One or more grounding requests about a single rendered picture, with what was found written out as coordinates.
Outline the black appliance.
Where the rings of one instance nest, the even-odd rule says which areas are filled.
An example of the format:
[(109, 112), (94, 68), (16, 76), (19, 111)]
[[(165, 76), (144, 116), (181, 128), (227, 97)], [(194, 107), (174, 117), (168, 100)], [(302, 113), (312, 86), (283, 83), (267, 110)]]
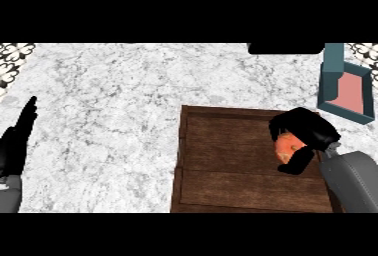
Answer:
[(323, 50), (323, 43), (247, 43), (249, 54), (277, 55), (277, 54), (318, 54)]

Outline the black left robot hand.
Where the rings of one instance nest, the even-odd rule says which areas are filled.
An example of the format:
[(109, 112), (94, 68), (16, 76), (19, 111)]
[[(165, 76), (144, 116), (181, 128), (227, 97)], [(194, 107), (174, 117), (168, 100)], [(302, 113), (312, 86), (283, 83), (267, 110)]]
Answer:
[(0, 137), (0, 177), (20, 175), (26, 159), (27, 139), (36, 119), (36, 97), (32, 96), (23, 106), (16, 124)]

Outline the orange squash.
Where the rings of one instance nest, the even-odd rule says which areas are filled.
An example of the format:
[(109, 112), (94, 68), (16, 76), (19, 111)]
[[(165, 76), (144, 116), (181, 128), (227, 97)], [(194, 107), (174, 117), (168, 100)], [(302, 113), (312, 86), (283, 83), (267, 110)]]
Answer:
[(277, 136), (277, 140), (274, 142), (274, 153), (283, 164), (289, 162), (290, 157), (299, 147), (301, 142), (290, 133), (283, 133)]

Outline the teal box with pink inside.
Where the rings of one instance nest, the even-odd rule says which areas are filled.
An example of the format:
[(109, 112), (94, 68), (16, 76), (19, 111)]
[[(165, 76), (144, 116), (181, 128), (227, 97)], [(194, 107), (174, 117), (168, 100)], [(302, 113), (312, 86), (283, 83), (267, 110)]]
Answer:
[(343, 44), (326, 43), (317, 108), (361, 125), (374, 120), (370, 74), (367, 68), (343, 61)]

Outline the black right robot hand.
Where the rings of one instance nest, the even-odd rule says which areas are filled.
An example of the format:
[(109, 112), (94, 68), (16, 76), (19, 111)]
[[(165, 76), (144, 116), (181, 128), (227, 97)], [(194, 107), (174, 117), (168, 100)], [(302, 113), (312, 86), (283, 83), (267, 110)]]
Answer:
[(286, 164), (277, 171), (299, 175), (314, 156), (314, 150), (324, 151), (329, 145), (340, 138), (332, 124), (308, 109), (296, 107), (276, 115), (268, 121), (271, 140), (284, 132), (290, 132), (305, 146), (298, 149)]

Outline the brown wooden tray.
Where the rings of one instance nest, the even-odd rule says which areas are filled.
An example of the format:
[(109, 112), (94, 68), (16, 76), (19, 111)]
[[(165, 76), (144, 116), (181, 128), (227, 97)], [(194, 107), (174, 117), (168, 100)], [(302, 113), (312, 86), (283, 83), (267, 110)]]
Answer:
[(298, 176), (277, 171), (268, 132), (277, 110), (182, 106), (174, 212), (339, 213), (315, 156)]

